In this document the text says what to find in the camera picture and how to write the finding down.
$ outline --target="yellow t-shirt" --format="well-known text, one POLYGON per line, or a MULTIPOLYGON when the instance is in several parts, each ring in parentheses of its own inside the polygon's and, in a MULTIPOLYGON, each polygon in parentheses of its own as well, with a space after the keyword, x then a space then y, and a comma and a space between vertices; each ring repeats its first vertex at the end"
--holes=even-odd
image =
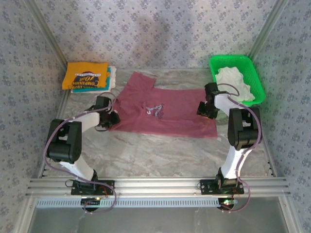
POLYGON ((68 62, 63 90, 81 88, 105 88, 108 62, 68 62))

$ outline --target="red t-shirt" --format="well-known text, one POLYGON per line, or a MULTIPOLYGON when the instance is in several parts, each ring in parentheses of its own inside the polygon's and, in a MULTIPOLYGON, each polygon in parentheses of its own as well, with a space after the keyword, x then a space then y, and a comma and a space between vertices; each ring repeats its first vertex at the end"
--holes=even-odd
POLYGON ((113 107, 121 122, 110 130, 215 138, 216 121, 196 114, 204 89, 155 88, 156 79, 134 72, 113 107))

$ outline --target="patterned wallpaper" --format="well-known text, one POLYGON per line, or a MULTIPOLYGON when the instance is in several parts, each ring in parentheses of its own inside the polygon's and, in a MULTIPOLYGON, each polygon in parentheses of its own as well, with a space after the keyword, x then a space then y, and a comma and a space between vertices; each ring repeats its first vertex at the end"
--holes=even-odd
POLYGON ((311 2, 290 0, 256 59, 261 107, 280 175, 288 177, 303 228, 311 232, 311 2))
POLYGON ((64 72, 22 0, 0 1, 0 232, 35 175, 64 72))
POLYGON ((247 54, 275 0, 36 0, 68 61, 207 67, 247 54))

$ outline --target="white cloth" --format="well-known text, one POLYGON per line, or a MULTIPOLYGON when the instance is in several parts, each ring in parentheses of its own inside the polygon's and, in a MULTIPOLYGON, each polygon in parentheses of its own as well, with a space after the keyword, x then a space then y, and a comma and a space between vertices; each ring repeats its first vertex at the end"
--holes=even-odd
MULTIPOLYGON (((218 74, 216 74, 216 81, 217 84, 227 83, 231 84, 236 87, 239 92, 240 96, 236 97, 233 96, 232 98, 236 101, 253 101, 255 99, 254 95, 250 92, 250 86, 246 85, 243 81, 243 75, 239 72, 236 67, 224 67, 218 70, 218 74)), ((229 93, 236 93, 231 86, 227 85, 220 85, 218 86, 220 91, 227 91, 229 93)))
POLYGON ((103 93, 103 92, 110 92, 112 88, 115 88, 116 87, 116 71, 117 71, 117 68, 116 67, 110 67, 110 85, 109 85, 109 89, 106 90, 106 91, 100 91, 100 90, 94 90, 94 91, 84 91, 84 92, 79 92, 79 94, 83 94, 83 93, 86 93, 86 94, 89 94, 89 93, 95 93, 95 94, 100 94, 100 93, 103 93))

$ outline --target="green basket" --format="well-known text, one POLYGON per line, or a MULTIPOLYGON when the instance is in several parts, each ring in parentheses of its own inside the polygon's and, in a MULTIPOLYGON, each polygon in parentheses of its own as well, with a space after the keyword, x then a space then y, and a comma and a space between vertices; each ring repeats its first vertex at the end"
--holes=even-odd
POLYGON ((243 75, 244 83, 250 85, 251 93, 255 96, 253 101, 243 101, 246 106, 259 104, 264 101, 265 93, 259 81, 255 67, 248 57, 244 55, 215 55, 209 60, 210 70, 213 80, 216 82, 216 74, 218 70, 224 67, 236 67, 243 75))

